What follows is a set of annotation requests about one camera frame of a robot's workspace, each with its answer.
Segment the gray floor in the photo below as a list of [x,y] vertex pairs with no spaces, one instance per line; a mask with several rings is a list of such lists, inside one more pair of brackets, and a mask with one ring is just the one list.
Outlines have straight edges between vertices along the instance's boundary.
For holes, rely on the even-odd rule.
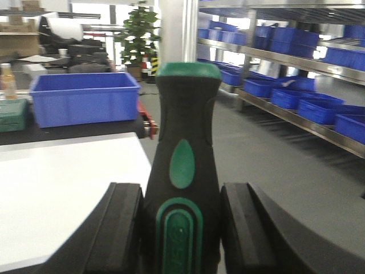
[[[157,88],[141,85],[140,100],[159,123]],[[358,85],[318,76],[317,87],[365,106]],[[365,257],[365,160],[254,106],[238,112],[235,105],[234,95],[218,93],[213,147],[220,184],[257,184],[316,233]],[[141,142],[152,162],[157,140]]]

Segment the metal shelf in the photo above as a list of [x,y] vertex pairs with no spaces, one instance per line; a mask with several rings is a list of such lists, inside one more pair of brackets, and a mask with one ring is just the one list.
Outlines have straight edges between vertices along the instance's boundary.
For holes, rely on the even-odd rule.
[[319,41],[318,46],[335,47],[344,50],[365,50],[365,47],[360,47],[360,40],[356,38],[335,38],[327,41]]
[[253,96],[240,89],[235,89],[238,97],[254,106],[257,106],[291,124],[294,124],[332,144],[347,150],[360,158],[365,158],[365,144],[361,144],[349,137],[341,135],[329,127],[309,121],[296,113],[278,107],[264,99]]
[[257,12],[257,19],[361,25],[365,23],[364,0],[246,0],[241,5],[226,1],[200,2],[200,11],[223,17],[246,18],[248,10]]
[[[36,17],[41,16],[43,14],[52,13],[53,11],[23,11],[23,10],[0,10],[0,16],[9,16],[9,15],[22,15],[24,17]],[[88,19],[100,19],[100,14],[91,14],[91,13],[67,13],[57,11],[59,18],[88,18]]]
[[210,47],[216,47],[222,50],[233,51],[235,53],[244,53],[251,57],[264,59],[267,61],[279,63],[281,65],[296,67],[298,69],[306,71],[313,71],[318,74],[327,75],[351,83],[365,85],[365,71],[327,64],[318,60],[306,59],[281,53],[274,53],[272,51],[258,50],[247,46],[233,45],[219,41],[211,41],[208,39],[199,38],[198,43]]
[[24,35],[38,35],[38,33],[0,33],[0,36],[15,36],[15,35],[20,35],[20,36],[24,36]]

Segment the bottle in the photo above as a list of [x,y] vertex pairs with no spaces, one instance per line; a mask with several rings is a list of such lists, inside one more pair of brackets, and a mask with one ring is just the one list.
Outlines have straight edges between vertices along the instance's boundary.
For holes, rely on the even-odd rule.
[[143,274],[216,274],[221,204],[212,147],[219,69],[165,63],[156,76],[161,130],[144,199]]
[[9,63],[1,64],[1,88],[5,99],[17,98],[17,84]]

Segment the stainless steel shelving rack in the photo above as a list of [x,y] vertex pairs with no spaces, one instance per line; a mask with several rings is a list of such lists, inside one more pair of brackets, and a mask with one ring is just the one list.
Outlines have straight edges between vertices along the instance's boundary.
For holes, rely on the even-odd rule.
[[[200,3],[200,11],[222,17],[254,18],[274,21],[300,21],[304,23],[333,23],[341,25],[365,24],[365,0],[245,0],[240,7],[222,6],[219,1]],[[351,83],[365,85],[365,71],[348,67],[331,65],[321,61],[295,57],[250,47],[254,36],[254,27],[248,32],[248,46],[233,45],[208,39],[198,39],[198,43],[221,50],[244,53],[253,58],[272,61],[301,70],[313,71]],[[358,41],[322,41],[319,46],[340,47],[343,49],[361,50]],[[245,102],[253,104],[287,122],[290,122],[316,136],[319,136],[361,158],[365,158],[365,145],[335,132],[330,126],[323,126],[309,121],[296,113],[285,110],[268,102],[266,99],[250,95],[240,88],[234,92]]]

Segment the white tabletop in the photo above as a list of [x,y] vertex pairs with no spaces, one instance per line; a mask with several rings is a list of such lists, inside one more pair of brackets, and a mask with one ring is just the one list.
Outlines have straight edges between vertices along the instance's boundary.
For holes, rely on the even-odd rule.
[[47,260],[110,182],[145,191],[150,170],[134,133],[0,146],[0,272]]

